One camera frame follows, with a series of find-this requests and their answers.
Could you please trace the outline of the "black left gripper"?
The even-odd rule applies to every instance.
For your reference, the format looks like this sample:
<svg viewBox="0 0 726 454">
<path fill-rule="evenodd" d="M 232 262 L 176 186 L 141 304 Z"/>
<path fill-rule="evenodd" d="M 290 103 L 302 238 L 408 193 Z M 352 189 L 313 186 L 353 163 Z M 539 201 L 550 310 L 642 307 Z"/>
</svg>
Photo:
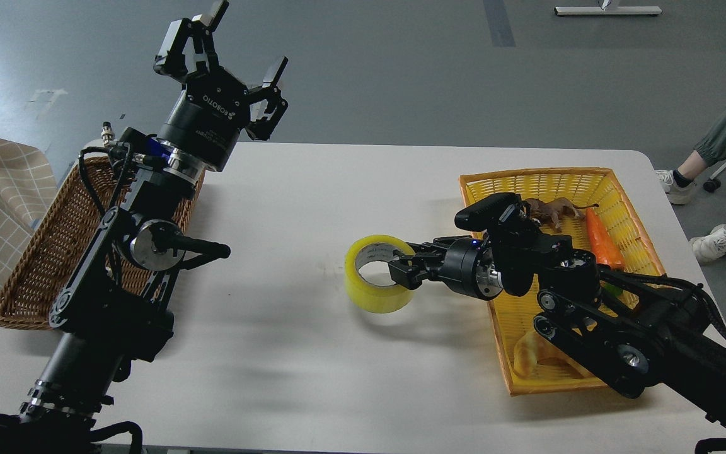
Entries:
<svg viewBox="0 0 726 454">
<path fill-rule="evenodd" d="M 289 62 L 285 55 L 250 90 L 220 66 L 213 34 L 228 8 L 228 1 L 216 1 L 207 14 L 171 22 L 153 63 L 156 74 L 185 83 L 158 139 L 212 172 L 224 169 L 244 128 L 252 141 L 268 141 L 289 106 L 279 88 Z"/>
</svg>

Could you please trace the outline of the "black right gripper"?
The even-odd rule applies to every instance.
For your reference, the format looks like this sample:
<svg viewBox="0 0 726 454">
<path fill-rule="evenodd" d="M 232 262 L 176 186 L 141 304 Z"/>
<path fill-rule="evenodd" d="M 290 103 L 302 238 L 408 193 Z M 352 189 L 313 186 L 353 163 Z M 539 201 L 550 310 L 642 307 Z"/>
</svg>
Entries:
<svg viewBox="0 0 726 454">
<path fill-rule="evenodd" d="M 395 284 L 416 290 L 424 281 L 440 281 L 461 295 L 496 296 L 492 251 L 484 247 L 483 241 L 469 236 L 438 236 L 429 242 L 407 242 L 407 245 L 409 252 L 395 250 L 395 260 L 418 257 L 418 260 L 443 261 L 388 262 L 389 275 Z"/>
</svg>

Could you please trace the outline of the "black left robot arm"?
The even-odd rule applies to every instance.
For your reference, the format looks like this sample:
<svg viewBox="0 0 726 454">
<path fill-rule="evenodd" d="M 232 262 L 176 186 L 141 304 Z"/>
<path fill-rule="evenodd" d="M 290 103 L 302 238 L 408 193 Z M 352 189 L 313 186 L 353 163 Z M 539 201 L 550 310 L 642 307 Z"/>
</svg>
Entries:
<svg viewBox="0 0 726 454">
<path fill-rule="evenodd" d="M 193 199 L 204 172 L 221 172 L 240 133 L 266 141 L 288 104 L 279 83 L 281 57 L 259 86 L 248 87 L 220 66 L 213 35 L 228 1 L 211 12 L 170 23 L 154 71 L 181 84 L 169 118 L 156 134 L 132 127 L 120 137 L 103 123 L 99 148 L 117 175 L 109 201 L 78 173 L 99 212 L 99 224 L 48 315 L 62 336 L 17 416 L 0 414 L 0 453 L 98 453 L 101 443 L 129 434 L 129 451 L 143 451 L 143 431 L 131 421 L 95 429 L 95 414 L 112 405 L 113 382 L 134 360 L 153 361 L 173 336 L 168 305 L 183 270 L 230 256 L 228 245 L 184 235 L 173 221 Z"/>
</svg>

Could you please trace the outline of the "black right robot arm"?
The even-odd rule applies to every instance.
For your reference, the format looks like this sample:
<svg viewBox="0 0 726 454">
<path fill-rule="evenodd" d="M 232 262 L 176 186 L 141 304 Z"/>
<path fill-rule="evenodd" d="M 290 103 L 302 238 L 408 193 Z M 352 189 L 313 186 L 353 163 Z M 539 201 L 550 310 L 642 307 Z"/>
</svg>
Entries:
<svg viewBox="0 0 726 454">
<path fill-rule="evenodd" d="M 484 301 L 525 295 L 537 281 L 533 329 L 544 341 L 629 399 L 663 384 L 726 428 L 726 345 L 705 334 L 723 327 L 700 285 L 612 271 L 574 249 L 569 236 L 542 233 L 524 203 L 469 207 L 455 222 L 484 238 L 450 236 L 395 251 L 387 262 L 392 281 L 409 289 L 443 282 Z M 701 440 L 694 450 L 726 451 L 726 438 Z"/>
</svg>

